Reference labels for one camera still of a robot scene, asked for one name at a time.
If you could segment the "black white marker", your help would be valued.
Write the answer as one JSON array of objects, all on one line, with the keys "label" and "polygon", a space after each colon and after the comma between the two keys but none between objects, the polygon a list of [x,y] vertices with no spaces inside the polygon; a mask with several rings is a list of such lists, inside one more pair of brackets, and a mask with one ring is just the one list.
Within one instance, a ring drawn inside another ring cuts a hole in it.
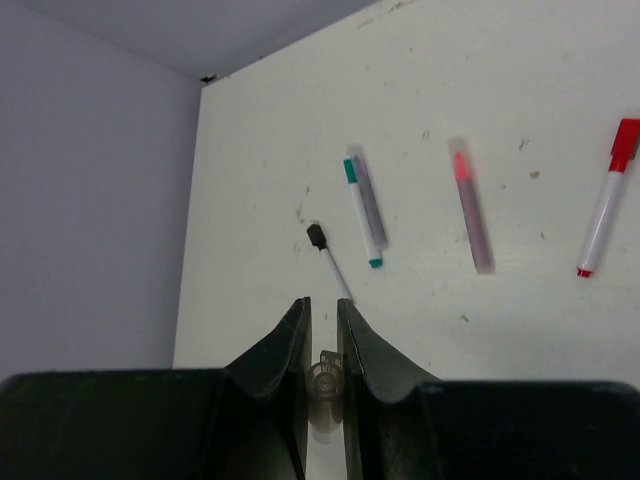
[{"label": "black white marker", "polygon": [[306,229],[307,236],[310,243],[316,248],[324,261],[326,262],[332,276],[334,277],[338,290],[339,297],[352,300],[352,294],[347,286],[347,283],[329,249],[327,238],[319,223],[311,223]]}]

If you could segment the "clear pen cap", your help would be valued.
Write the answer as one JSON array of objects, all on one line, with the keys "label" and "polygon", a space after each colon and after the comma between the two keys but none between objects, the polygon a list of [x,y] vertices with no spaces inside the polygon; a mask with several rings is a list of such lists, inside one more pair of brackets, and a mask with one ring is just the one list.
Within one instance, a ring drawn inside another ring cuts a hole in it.
[{"label": "clear pen cap", "polygon": [[342,423],[344,384],[342,356],[322,350],[305,375],[308,421],[313,438],[321,444],[329,444]]}]

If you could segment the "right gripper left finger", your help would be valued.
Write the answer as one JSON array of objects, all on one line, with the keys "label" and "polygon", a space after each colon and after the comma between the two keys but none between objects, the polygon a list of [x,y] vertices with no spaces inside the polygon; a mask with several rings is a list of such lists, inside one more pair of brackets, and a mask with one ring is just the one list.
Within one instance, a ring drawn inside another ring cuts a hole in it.
[{"label": "right gripper left finger", "polygon": [[5,479],[301,479],[311,301],[214,369],[21,374],[1,386]]}]

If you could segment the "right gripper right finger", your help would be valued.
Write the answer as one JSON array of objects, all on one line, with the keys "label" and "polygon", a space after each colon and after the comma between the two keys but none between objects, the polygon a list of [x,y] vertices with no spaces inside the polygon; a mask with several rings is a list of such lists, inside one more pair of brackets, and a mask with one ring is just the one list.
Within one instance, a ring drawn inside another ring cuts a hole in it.
[{"label": "right gripper right finger", "polygon": [[351,479],[635,479],[639,393],[612,381],[451,381],[337,304]]}]

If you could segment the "teal white marker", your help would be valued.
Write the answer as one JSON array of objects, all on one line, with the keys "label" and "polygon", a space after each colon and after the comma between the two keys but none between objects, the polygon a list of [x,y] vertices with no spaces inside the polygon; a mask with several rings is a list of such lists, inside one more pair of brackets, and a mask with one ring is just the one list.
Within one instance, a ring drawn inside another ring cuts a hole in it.
[{"label": "teal white marker", "polygon": [[373,242],[364,200],[356,175],[354,160],[352,158],[345,159],[343,166],[363,238],[368,264],[372,269],[379,269],[383,266],[383,260],[380,251]]}]

